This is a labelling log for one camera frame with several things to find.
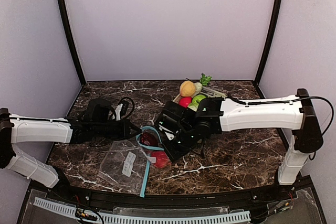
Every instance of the green apple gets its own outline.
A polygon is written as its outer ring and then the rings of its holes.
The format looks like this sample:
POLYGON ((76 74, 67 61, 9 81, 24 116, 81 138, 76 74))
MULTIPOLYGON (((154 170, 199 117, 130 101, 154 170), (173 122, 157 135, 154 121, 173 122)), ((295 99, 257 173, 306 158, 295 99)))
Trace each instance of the green apple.
POLYGON ((190 103, 188 105, 188 108, 193 110, 193 111, 197 111, 197 108, 198 108, 198 103, 190 103))
POLYGON ((206 98, 205 95, 203 95, 203 94, 198 94, 197 96, 195 96, 195 97, 193 98, 192 103, 199 104, 199 103, 200 103, 203 99, 205 99, 205 98, 206 98))

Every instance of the red apple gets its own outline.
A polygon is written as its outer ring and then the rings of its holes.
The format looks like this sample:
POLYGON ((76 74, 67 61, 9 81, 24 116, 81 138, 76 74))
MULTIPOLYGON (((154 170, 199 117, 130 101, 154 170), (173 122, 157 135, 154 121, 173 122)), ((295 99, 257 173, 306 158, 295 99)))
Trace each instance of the red apple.
POLYGON ((191 97, 182 97, 180 99, 179 105, 186 108, 192 101, 193 99, 191 97))

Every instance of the white backdrop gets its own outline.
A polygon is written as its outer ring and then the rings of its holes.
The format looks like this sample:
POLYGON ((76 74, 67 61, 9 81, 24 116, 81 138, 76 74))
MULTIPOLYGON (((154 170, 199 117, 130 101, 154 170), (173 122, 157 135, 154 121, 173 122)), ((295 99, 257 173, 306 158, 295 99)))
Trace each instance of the white backdrop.
POLYGON ((274 0, 66 0, 88 81, 254 79, 274 0))
MULTIPOLYGON (((277 29, 260 87, 266 97, 308 89, 310 95, 336 104, 336 0, 282 0, 277 29)), ((324 129, 330 108, 313 101, 324 129)), ((327 223, 336 218, 336 121, 324 137, 316 159, 303 169, 310 174, 327 223)))
MULTIPOLYGON (((11 113, 65 116, 80 83, 57 0, 0 0, 0 108, 11 113)), ((45 162, 51 143, 19 147, 45 162)), ((0 169, 0 223, 16 223, 29 180, 0 169)))

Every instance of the basket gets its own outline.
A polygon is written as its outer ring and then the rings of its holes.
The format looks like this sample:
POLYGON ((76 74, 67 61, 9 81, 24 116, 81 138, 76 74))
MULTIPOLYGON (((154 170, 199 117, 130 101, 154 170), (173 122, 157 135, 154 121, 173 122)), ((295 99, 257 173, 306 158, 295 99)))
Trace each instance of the basket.
MULTIPOLYGON (((209 98, 212 98, 212 97, 226 98, 226 96, 227 96, 226 94, 220 93, 216 90, 213 90, 213 89, 205 87, 205 86, 202 87, 202 90, 201 90, 200 94, 204 94, 209 98)), ((181 98, 182 98, 182 96, 180 94, 178 94, 177 97, 175 97, 175 99, 173 100, 173 102, 178 104, 181 98)))

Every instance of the toy food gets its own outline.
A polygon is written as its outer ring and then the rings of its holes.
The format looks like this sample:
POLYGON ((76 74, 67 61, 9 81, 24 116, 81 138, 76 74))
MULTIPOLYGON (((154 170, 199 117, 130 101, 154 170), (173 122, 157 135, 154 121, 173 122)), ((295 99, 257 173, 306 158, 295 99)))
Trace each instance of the toy food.
POLYGON ((158 147, 158 142, 155 136, 151 133, 143 132, 140 136, 140 143, 146 146, 156 146, 158 147))
POLYGON ((197 104, 199 104, 200 101, 202 101, 202 100, 205 99, 205 98, 206 98, 205 95, 203 95, 203 94, 198 94, 197 96, 195 96, 195 97, 193 98, 192 103, 197 103, 197 104))
POLYGON ((207 86, 208 83, 211 81, 211 79, 212 79, 211 76, 205 76, 205 74, 202 73, 202 76, 200 78, 200 82, 197 82, 197 83, 194 84, 195 88, 196 88, 196 91, 195 91, 193 96, 198 95, 201 92, 202 87, 207 86))
POLYGON ((155 151, 151 154, 151 156, 156 157, 156 162, 154 166, 158 169, 165 168, 166 166, 171 165, 171 161, 164 151, 155 151))
POLYGON ((197 108, 198 108, 198 103, 190 103, 189 105, 188 105, 188 108, 189 109, 191 109, 191 110, 193 110, 193 111, 197 111, 197 108))
POLYGON ((179 105, 186 108, 192 102, 192 100, 193 99, 191 97, 182 97, 179 101, 179 105))
POLYGON ((180 86, 180 95, 183 97, 191 97, 196 91, 195 84, 191 81, 185 81, 180 86))

